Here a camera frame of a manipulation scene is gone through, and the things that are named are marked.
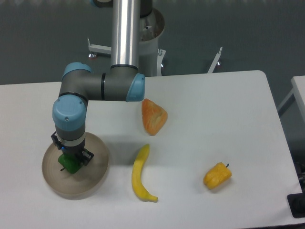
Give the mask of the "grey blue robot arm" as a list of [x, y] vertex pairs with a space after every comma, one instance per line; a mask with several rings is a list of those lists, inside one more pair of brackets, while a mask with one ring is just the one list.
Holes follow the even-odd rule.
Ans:
[[144, 99], [145, 77], [139, 73], [140, 19], [153, 11], [151, 0], [112, 2], [112, 45], [109, 74], [93, 74], [81, 62], [66, 66], [58, 99], [52, 107], [51, 138], [65, 161], [87, 165], [94, 154], [85, 148], [85, 120], [90, 100], [138, 102]]

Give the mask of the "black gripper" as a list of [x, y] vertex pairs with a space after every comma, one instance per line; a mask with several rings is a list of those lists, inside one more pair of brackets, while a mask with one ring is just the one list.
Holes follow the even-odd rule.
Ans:
[[65, 146], [58, 139], [57, 132], [54, 132], [51, 135], [51, 139], [57, 149], [61, 150], [64, 155], [75, 155], [76, 158], [80, 161], [80, 163], [84, 166], [87, 166], [94, 157], [94, 154], [85, 148], [85, 141], [82, 141], [76, 146]]

